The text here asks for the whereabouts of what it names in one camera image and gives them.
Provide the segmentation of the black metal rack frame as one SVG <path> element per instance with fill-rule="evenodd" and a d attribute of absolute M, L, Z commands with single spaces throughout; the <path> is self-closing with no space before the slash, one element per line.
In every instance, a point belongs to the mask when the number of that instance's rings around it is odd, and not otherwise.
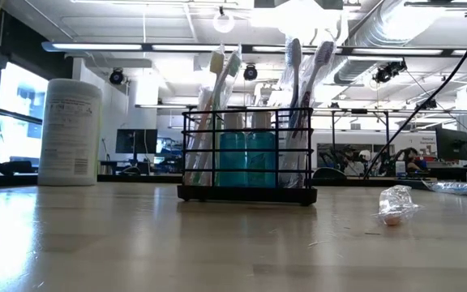
<path fill-rule="evenodd" d="M 353 115 L 368 115 L 372 114 L 376 117 L 376 119 L 381 122 L 385 126 L 385 135 L 386 135 L 386 144 L 384 145 L 387 151 L 387 157 L 389 157 L 392 153 L 391 151 L 391 135 L 390 135 L 390 120 L 389 120 L 389 111 L 387 109 L 363 109 L 363 108 L 356 108 L 356 109 L 338 109 L 338 108 L 330 108 L 328 112 L 331 115 L 331 130 L 332 130 L 332 147 L 336 149 L 336 119 L 335 116 L 339 114 L 344 117 L 346 114 L 353 114 Z"/>

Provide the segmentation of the light blue wrapped toothbrush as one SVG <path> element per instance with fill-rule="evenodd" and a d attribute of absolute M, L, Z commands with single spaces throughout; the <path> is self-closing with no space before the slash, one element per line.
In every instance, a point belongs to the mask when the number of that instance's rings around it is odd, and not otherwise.
<path fill-rule="evenodd" d="M 423 184 L 433 192 L 467 196 L 467 182 L 426 182 Z"/>

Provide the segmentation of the person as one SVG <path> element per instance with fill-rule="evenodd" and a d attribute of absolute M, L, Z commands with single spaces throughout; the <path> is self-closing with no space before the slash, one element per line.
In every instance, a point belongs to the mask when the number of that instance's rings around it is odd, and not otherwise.
<path fill-rule="evenodd" d="M 397 156 L 397 162 L 405 167 L 407 174 L 427 170 L 426 164 L 419 160 L 419 153 L 415 148 L 401 149 Z"/>

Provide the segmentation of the long ceiling light strip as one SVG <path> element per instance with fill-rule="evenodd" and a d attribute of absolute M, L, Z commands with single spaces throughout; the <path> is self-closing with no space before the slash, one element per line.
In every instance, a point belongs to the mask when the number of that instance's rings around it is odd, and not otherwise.
<path fill-rule="evenodd" d="M 62 43 L 43 42 L 47 52 L 142 52 L 142 53 L 204 53 L 219 47 L 218 44 L 169 44 L 169 43 Z M 238 48 L 244 54 L 283 54 L 285 45 L 225 45 L 225 51 Z M 335 54 L 343 56 L 403 56 L 457 58 L 466 52 L 465 48 L 416 48 L 416 47 L 356 47 L 340 46 Z"/>

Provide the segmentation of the white wipes canister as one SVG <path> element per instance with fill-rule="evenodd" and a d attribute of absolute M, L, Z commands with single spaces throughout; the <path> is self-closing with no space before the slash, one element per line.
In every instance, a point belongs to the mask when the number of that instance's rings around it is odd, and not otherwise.
<path fill-rule="evenodd" d="M 89 83 L 52 79 L 45 94 L 37 183 L 96 184 L 102 92 Z"/>

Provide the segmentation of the black aluminium table frame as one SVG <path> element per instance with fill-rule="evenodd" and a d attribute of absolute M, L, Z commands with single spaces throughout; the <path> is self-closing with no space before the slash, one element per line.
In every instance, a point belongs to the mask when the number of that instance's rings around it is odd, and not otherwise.
<path fill-rule="evenodd" d="M 98 174 L 99 183 L 169 183 L 182 184 L 180 176 L 121 176 Z M 0 187 L 21 187 L 37 185 L 36 174 L 17 174 L 4 176 L 0 174 Z M 305 180 L 305 187 L 392 187 L 395 185 L 410 186 L 415 189 L 431 189 L 440 185 L 446 189 L 465 189 L 467 182 L 428 181 L 406 178 L 378 177 L 370 179 L 346 178 L 346 179 L 321 179 L 313 178 Z"/>

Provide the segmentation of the teal mouthwash bottle white cap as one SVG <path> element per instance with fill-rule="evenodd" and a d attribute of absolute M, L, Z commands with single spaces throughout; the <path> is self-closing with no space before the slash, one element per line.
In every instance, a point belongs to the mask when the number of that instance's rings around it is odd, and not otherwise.
<path fill-rule="evenodd" d="M 224 114 L 225 132 L 220 135 L 218 174 L 222 187 L 246 186 L 246 137 L 242 129 L 240 113 Z"/>
<path fill-rule="evenodd" d="M 271 112 L 255 112 L 252 115 L 251 131 L 246 138 L 247 168 L 259 170 L 247 175 L 250 187 L 274 187 L 276 174 L 276 137 L 272 129 Z"/>

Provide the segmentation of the green toothbrush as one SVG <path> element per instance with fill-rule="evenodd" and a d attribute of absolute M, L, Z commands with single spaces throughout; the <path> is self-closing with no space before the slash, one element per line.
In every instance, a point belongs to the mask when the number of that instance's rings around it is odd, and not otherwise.
<path fill-rule="evenodd" d="M 219 49 L 225 52 L 225 47 L 223 45 L 216 50 Z M 212 168 L 212 161 L 215 158 L 215 154 L 212 152 L 212 146 L 215 145 L 218 147 L 219 145 L 219 134 L 213 134 L 212 130 L 220 130 L 224 127 L 224 122 L 219 121 L 219 114 L 213 114 L 212 111 L 227 109 L 241 65 L 241 48 L 238 48 L 232 52 L 228 60 L 224 59 L 222 72 L 217 78 L 215 88 L 212 92 L 211 110 L 203 111 L 202 114 L 198 114 L 199 124 L 194 126 L 194 130 L 195 133 L 203 133 L 203 140 L 199 149 L 195 150 L 197 156 L 193 171 L 186 175 L 186 183 L 190 185 L 207 186 L 211 183 L 213 174 L 211 171 L 205 171 L 205 169 Z"/>

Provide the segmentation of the purple toothbrush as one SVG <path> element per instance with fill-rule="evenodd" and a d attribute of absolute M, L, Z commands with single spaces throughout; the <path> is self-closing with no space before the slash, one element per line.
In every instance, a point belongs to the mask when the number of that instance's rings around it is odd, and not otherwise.
<path fill-rule="evenodd" d="M 295 110 L 299 110 L 300 113 L 297 116 L 296 127 L 293 131 L 294 141 L 298 143 L 298 147 L 292 148 L 295 152 L 298 152 L 299 148 L 306 146 L 309 131 L 299 131 L 298 128 L 306 128 L 306 118 L 311 103 L 311 92 L 316 76 L 322 67 L 330 63 L 334 49 L 335 44 L 333 41 L 324 41 L 317 47 L 315 55 L 311 59 L 310 68 L 305 70 L 305 74 L 302 79 L 299 76 L 298 108 L 295 108 Z M 304 152 L 298 153 L 300 155 L 298 170 L 295 170 L 294 173 L 289 173 L 288 177 L 283 180 L 286 187 L 303 187 L 303 173 L 299 173 L 299 170 L 301 170 L 301 167 L 305 165 L 306 154 Z"/>

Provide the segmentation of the black monitor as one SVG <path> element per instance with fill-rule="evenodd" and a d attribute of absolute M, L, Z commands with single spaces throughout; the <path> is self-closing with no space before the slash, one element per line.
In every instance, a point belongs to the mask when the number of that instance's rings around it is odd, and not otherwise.
<path fill-rule="evenodd" d="M 115 152 L 155 154 L 157 133 L 156 129 L 118 129 Z"/>

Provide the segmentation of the dark blue toothbrush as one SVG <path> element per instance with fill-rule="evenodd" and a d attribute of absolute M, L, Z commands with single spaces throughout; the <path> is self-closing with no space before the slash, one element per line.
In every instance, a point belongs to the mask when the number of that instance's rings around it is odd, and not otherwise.
<path fill-rule="evenodd" d="M 299 72 L 300 65 L 302 62 L 302 46 L 298 38 L 294 38 L 287 46 L 288 64 L 293 68 L 293 94 L 289 104 L 289 131 L 286 134 L 285 149 L 288 152 L 285 153 L 282 168 L 284 170 L 298 170 L 300 155 L 298 152 L 290 152 L 290 149 L 297 148 L 298 143 L 294 141 L 292 128 L 296 127 L 297 116 L 300 113 L 298 108 L 298 96 L 299 96 Z"/>

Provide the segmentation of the yellow orange toothbrush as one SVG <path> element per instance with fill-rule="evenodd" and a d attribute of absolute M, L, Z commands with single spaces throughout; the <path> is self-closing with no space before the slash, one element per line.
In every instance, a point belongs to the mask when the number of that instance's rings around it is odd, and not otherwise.
<path fill-rule="evenodd" d="M 200 89 L 200 102 L 198 111 L 210 111 L 212 108 L 212 92 L 215 88 L 217 78 L 220 76 L 225 59 L 225 53 L 222 49 L 215 50 L 212 52 L 209 73 L 205 75 L 206 80 L 202 83 Z M 196 162 L 197 152 L 199 146 L 203 140 L 203 133 L 194 133 L 192 145 L 189 147 L 191 152 L 188 153 L 188 160 L 186 163 L 187 169 L 193 169 Z"/>

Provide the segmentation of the black monitor on arm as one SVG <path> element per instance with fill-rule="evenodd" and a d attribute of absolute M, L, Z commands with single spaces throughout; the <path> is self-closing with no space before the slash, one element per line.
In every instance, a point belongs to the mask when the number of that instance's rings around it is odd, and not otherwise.
<path fill-rule="evenodd" d="M 439 128 L 435 131 L 439 159 L 467 161 L 467 133 Z"/>

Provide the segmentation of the silver ventilation duct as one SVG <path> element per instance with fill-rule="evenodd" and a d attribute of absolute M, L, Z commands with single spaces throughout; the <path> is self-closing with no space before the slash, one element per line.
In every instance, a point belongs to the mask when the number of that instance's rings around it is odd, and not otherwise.
<path fill-rule="evenodd" d="M 417 53 L 406 46 L 425 32 L 456 0 L 379 0 L 377 6 L 349 31 L 345 45 L 351 54 L 334 66 L 335 84 L 346 85 L 384 60 L 401 61 Z"/>

